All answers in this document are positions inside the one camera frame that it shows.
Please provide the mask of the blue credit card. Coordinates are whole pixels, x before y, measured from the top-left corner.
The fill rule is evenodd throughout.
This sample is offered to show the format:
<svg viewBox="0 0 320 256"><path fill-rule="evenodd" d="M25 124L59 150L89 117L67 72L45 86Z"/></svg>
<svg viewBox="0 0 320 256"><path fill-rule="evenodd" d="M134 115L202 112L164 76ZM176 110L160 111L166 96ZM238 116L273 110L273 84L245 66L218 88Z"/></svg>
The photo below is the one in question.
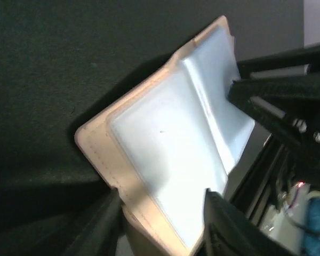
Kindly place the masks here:
<svg viewBox="0 0 320 256"><path fill-rule="evenodd" d="M227 100L238 79L231 37L218 27L110 125L186 247L202 233L206 189L225 192L254 128Z"/></svg>

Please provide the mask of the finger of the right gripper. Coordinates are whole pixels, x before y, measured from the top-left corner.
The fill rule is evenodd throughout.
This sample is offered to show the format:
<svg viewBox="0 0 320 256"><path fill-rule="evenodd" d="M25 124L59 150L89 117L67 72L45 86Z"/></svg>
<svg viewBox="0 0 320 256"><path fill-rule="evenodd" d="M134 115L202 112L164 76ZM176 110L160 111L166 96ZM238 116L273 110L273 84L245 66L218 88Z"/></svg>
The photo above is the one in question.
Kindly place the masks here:
<svg viewBox="0 0 320 256"><path fill-rule="evenodd" d="M320 43L237 63L242 79L250 78L256 72L304 65L309 74L320 72Z"/></svg>
<svg viewBox="0 0 320 256"><path fill-rule="evenodd" d="M258 98L306 124L294 126L255 101ZM228 100L286 146L298 179L320 184L320 76L287 76L235 81Z"/></svg>

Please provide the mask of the beige card holder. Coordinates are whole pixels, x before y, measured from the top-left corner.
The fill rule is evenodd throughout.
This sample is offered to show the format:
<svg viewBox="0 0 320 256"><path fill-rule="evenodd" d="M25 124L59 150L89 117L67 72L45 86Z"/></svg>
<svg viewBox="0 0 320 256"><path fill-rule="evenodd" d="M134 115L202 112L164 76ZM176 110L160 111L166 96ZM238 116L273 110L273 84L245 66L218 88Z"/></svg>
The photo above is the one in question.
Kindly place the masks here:
<svg viewBox="0 0 320 256"><path fill-rule="evenodd" d="M199 231L193 246L184 245L167 217L148 195L145 185L114 138L109 128L110 118L166 78L179 60L205 41L216 27L222 27L230 34L228 20L222 15L176 50L159 70L86 122L75 133L76 144L85 157L106 184L118 190L123 202L123 214L128 222L127 236L135 254L144 252L141 241L147 239L150 245L157 248L156 255L194 255L202 242L203 231Z"/></svg>

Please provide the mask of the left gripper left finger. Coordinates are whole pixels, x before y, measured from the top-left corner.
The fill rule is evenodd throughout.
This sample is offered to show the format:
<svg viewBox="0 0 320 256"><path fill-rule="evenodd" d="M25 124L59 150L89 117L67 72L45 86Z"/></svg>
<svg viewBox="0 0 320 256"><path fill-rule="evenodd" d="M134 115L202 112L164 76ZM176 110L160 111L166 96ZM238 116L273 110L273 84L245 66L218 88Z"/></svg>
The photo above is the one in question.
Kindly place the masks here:
<svg viewBox="0 0 320 256"><path fill-rule="evenodd" d="M101 198L76 223L76 236L62 255L115 255L122 201L117 188Z"/></svg>

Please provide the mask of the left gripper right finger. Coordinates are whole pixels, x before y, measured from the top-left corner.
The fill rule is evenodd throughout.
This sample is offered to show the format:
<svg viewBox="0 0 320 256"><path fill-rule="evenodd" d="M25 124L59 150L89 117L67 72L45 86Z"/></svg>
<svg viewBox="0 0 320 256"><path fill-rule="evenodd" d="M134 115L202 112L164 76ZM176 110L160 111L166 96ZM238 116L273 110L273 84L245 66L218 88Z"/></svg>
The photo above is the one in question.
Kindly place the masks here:
<svg viewBox="0 0 320 256"><path fill-rule="evenodd" d="M203 248L198 255L295 255L246 216L258 194L238 189L230 200L205 190Z"/></svg>

